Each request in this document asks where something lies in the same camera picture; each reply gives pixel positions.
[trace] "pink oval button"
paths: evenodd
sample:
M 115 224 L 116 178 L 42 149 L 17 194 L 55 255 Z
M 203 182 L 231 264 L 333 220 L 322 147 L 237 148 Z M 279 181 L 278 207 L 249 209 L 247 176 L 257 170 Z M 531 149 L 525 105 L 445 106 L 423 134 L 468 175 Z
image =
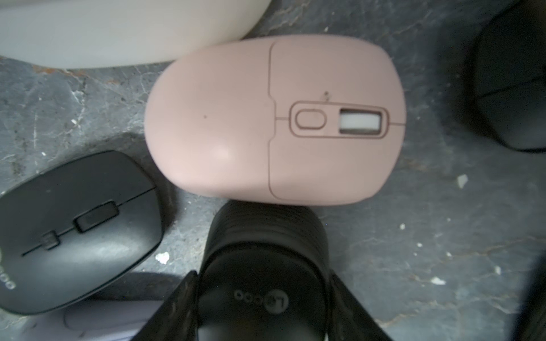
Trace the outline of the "pink oval button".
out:
M 296 124 L 300 129 L 320 129 L 326 124 L 326 114 L 322 110 L 300 110 Z

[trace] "gray stone surface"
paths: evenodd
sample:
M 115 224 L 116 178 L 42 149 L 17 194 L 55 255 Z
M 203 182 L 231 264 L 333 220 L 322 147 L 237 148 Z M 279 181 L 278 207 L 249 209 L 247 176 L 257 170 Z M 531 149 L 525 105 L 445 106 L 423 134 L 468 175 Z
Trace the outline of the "gray stone surface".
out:
M 251 33 L 351 35 L 393 58 L 408 120 L 391 177 L 371 199 L 315 210 L 333 269 L 394 340 L 505 339 L 546 246 L 544 155 L 508 150 L 468 126 L 477 119 L 467 114 L 465 59 L 509 3 L 273 0 Z M 164 297 L 177 277 L 199 267 L 224 203 L 174 189 L 147 154 L 144 105 L 166 65 L 53 71 L 0 60 L 0 192 L 106 148 L 129 153 L 162 185 L 170 225 L 157 253 L 170 260 L 150 257 L 103 297 Z M 456 182 L 462 174 L 464 189 Z M 435 277 L 445 285 L 431 283 Z M 24 321 L 0 313 L 0 338 L 17 340 Z

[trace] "computer mouse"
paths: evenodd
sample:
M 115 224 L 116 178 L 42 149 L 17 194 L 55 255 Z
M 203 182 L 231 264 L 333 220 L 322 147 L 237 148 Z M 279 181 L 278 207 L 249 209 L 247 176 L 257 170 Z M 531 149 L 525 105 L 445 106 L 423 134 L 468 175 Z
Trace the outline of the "computer mouse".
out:
M 400 79 L 380 47 L 290 35 L 174 62 L 153 86 L 144 130 L 158 168 L 189 192 L 340 205 L 379 191 L 405 123 Z
M 144 260 L 163 237 L 156 187 L 108 151 L 38 174 L 0 198 L 0 308 L 66 306 Z
M 496 16 L 476 45 L 474 94 L 497 137 L 546 148 L 546 1 L 524 0 Z

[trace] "white paint chip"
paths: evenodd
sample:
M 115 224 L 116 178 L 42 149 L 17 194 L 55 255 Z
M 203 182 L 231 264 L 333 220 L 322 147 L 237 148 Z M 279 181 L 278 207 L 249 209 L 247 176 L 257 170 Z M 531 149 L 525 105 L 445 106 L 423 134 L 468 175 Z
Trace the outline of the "white paint chip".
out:
M 167 262 L 169 261 L 169 253 L 168 252 L 158 253 L 156 255 L 156 260 L 163 265 L 167 264 Z
M 445 284 L 446 284 L 446 281 L 443 280 L 443 279 L 439 279 L 438 277 L 433 277 L 433 278 L 430 280 L 430 283 L 435 284 L 435 285 L 445 285 Z
M 468 182 L 468 176 L 466 174 L 459 175 L 457 177 L 457 185 L 459 185 L 460 189 L 463 189 L 467 182 Z

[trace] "black mouse body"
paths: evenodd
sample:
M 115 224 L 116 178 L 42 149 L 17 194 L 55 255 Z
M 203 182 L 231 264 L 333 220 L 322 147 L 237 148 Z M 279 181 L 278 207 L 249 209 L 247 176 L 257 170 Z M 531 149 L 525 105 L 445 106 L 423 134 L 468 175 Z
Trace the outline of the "black mouse body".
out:
M 546 0 L 523 0 L 481 33 L 474 94 L 499 139 L 519 149 L 546 148 Z
M 156 187 L 133 160 L 70 161 L 0 198 L 0 307 L 38 314 L 92 294 L 163 237 Z

